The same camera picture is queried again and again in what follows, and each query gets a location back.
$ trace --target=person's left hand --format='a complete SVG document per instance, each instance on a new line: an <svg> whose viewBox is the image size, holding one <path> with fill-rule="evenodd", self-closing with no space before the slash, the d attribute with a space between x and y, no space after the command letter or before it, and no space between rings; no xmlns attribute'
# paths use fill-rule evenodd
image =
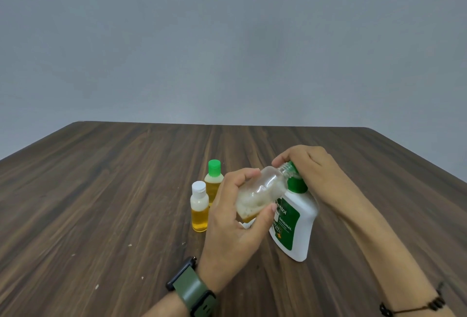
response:
<svg viewBox="0 0 467 317"><path fill-rule="evenodd" d="M248 263L274 220L275 203L265 207L248 229L236 220L238 187L259 174L257 168L227 173L209 209L205 245L197 273L214 293L220 292Z"/></svg>

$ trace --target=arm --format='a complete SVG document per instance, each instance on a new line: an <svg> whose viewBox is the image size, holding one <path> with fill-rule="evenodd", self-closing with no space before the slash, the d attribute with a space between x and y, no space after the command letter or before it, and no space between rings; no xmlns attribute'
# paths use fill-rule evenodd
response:
<svg viewBox="0 0 467 317"><path fill-rule="evenodd" d="M322 147L294 146L273 161L293 161L310 191L344 222L363 252L386 307L403 310L425 306L438 296L435 288L381 213ZM407 317L454 316L447 307L411 312Z"/></svg>
<svg viewBox="0 0 467 317"><path fill-rule="evenodd" d="M227 173L211 208L203 253L196 267L198 277L216 295L248 263L274 220L277 205L265 207L254 224L244 229L237 222L238 187L260 174L259 169L244 168ZM185 317L190 313L177 292L170 292L143 317Z"/></svg>

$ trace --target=green watch strap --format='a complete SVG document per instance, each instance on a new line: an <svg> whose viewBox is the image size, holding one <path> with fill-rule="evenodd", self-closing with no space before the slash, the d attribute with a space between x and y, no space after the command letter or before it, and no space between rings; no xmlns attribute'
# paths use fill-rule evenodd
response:
<svg viewBox="0 0 467 317"><path fill-rule="evenodd" d="M180 296L191 311L192 316L207 317L212 313L216 304L216 298L212 293L208 294L209 289L201 281L192 267L187 267L178 279L174 281L173 286L178 296ZM207 296L201 302L200 299L205 295Z"/></svg>

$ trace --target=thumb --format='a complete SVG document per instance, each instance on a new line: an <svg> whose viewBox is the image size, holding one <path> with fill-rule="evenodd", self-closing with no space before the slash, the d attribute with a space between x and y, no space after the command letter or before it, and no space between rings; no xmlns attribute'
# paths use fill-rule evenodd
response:
<svg viewBox="0 0 467 317"><path fill-rule="evenodd" d="M272 203L266 206L254 220L253 225L249 230L251 239L259 246L264 236L267 234L274 221L277 204Z"/></svg>

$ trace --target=wooden table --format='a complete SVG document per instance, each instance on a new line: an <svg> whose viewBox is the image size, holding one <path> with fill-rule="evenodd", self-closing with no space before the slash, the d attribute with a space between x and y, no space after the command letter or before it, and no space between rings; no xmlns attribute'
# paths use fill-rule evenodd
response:
<svg viewBox="0 0 467 317"><path fill-rule="evenodd" d="M321 145L467 316L467 184L365 128L76 122L0 161L0 316L140 316L204 233L190 186ZM303 263L267 236L218 316L378 316L363 255L324 205Z"/></svg>

